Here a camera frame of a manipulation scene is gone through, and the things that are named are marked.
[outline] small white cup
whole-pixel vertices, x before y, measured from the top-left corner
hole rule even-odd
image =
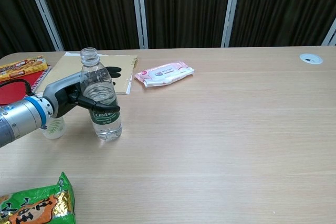
[[[50,118],[40,129],[46,138],[57,139],[64,135],[66,126],[63,117]]]

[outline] round hole cover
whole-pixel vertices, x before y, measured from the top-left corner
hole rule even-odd
[[[323,62],[320,56],[313,54],[301,54],[300,59],[309,64],[321,64]]]

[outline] red notebook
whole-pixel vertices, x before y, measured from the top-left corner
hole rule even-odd
[[[34,92],[37,86],[43,81],[44,77],[48,74],[50,68],[44,71],[31,73],[16,79],[24,79],[31,85],[31,90]],[[21,100],[25,97],[26,93],[25,84],[23,82],[14,82],[0,88],[0,106],[10,104]]]

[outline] robotic arm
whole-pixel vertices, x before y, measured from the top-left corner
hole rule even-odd
[[[112,78],[120,76],[120,68],[106,67]],[[49,118],[59,118],[80,106],[96,112],[119,112],[119,106],[109,106],[85,97],[80,91],[80,72],[49,84],[41,98],[35,95],[0,107],[0,147],[40,128]]]

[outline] pink packaging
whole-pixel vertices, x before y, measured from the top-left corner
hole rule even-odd
[[[135,77],[143,82],[146,88],[164,86],[193,74],[195,70],[182,61],[150,68],[137,73]]]

